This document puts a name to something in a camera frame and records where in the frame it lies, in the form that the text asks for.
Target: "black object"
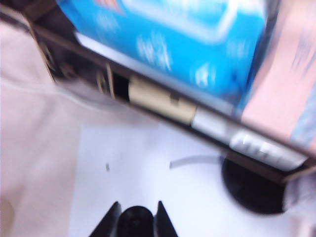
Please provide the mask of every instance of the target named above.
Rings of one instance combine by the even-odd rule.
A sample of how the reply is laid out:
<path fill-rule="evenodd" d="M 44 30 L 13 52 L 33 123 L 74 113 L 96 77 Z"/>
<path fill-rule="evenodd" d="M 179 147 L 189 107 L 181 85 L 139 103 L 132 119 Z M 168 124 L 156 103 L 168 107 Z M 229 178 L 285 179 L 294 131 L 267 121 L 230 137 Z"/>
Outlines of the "black object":
<path fill-rule="evenodd" d="M 225 159 L 222 178 L 228 192 L 248 210 L 261 214 L 282 213 L 284 186 L 276 184 Z"/>
<path fill-rule="evenodd" d="M 154 217 L 143 206 L 127 209 L 118 220 L 117 237 L 154 237 Z"/>
<path fill-rule="evenodd" d="M 120 214 L 120 204 L 116 201 L 91 233 L 90 237 L 109 237 L 113 235 Z"/>
<path fill-rule="evenodd" d="M 115 202 L 89 237 L 178 237 L 161 201 L 154 217 L 143 206 L 133 206 L 121 214 Z"/>
<path fill-rule="evenodd" d="M 158 237 L 178 237 L 161 201 L 158 202 L 158 211 L 155 216 L 155 227 Z"/>

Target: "white surface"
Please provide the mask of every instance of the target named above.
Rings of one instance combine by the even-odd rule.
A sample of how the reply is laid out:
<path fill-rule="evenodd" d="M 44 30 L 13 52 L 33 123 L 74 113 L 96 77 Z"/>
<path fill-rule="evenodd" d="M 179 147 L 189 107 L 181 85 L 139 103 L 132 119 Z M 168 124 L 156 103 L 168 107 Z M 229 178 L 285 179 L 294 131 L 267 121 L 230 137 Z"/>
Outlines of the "white surface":
<path fill-rule="evenodd" d="M 198 155 L 214 162 L 169 169 L 172 160 Z M 83 127 L 69 237 L 88 236 L 115 201 L 123 211 L 143 205 L 155 214 L 159 200 L 180 237 L 289 236 L 287 215 L 255 215 L 231 200 L 217 156 L 214 148 L 165 125 Z"/>

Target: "black plastic part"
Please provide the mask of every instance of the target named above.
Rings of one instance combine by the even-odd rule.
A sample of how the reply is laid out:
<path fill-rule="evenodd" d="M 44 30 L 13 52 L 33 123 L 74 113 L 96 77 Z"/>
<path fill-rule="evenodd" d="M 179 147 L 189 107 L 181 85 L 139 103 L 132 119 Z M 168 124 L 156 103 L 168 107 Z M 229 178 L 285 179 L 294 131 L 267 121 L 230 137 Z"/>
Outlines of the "black plastic part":
<path fill-rule="evenodd" d="M 154 217 L 143 206 L 133 206 L 119 217 L 117 237 L 154 237 Z"/>
<path fill-rule="evenodd" d="M 155 224 L 158 237 L 178 237 L 161 201 L 158 202 L 158 211 L 155 216 Z"/>
<path fill-rule="evenodd" d="M 228 192 L 246 209 L 261 214 L 282 213 L 284 186 L 224 160 L 222 178 Z"/>
<path fill-rule="evenodd" d="M 117 225 L 120 214 L 120 204 L 118 202 L 115 202 L 89 237 L 109 237 L 110 235 L 112 235 Z"/>
<path fill-rule="evenodd" d="M 113 73 L 114 93 L 120 98 L 129 101 L 128 84 L 129 80 L 119 74 Z"/>

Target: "blue package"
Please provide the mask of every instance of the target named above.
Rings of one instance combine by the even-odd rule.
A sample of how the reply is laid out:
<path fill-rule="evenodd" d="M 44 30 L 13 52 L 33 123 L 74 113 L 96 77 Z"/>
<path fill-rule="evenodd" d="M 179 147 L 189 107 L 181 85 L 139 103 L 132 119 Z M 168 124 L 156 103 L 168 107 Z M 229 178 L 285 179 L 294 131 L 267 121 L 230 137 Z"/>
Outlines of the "blue package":
<path fill-rule="evenodd" d="M 76 29 L 221 98 L 247 92 L 263 0 L 63 0 Z"/>

